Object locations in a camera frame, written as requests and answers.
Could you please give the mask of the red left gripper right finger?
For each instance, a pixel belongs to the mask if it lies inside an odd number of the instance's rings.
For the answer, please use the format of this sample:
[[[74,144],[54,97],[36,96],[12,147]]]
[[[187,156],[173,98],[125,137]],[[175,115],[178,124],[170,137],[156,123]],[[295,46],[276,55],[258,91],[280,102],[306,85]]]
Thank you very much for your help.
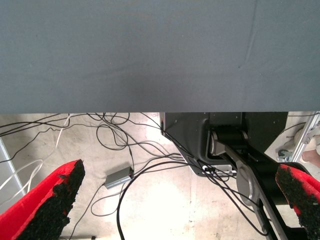
[[[280,164],[275,181],[309,240],[320,238],[320,182],[310,174]]]

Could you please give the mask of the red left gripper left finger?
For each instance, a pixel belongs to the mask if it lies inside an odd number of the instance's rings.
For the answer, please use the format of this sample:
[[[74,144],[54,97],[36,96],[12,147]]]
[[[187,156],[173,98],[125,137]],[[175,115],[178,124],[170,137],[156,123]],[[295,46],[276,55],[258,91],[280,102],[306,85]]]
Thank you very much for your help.
[[[67,162],[0,215],[2,240],[57,240],[85,177],[83,161]]]

